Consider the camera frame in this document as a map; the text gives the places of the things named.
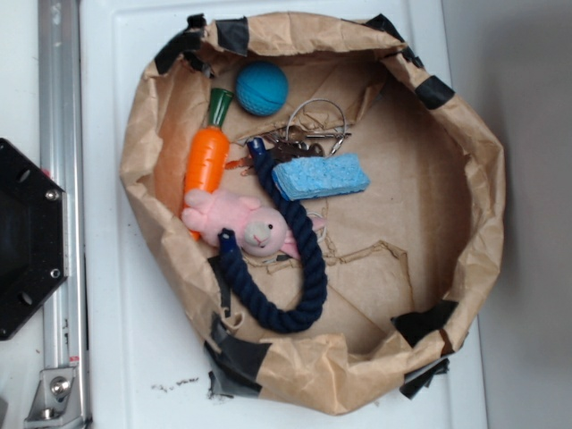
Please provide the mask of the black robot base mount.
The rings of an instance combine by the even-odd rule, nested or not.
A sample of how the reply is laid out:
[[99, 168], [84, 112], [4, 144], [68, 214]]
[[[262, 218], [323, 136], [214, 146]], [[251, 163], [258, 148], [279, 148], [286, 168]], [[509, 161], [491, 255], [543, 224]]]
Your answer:
[[67, 278], [65, 191], [1, 140], [1, 340], [8, 341]]

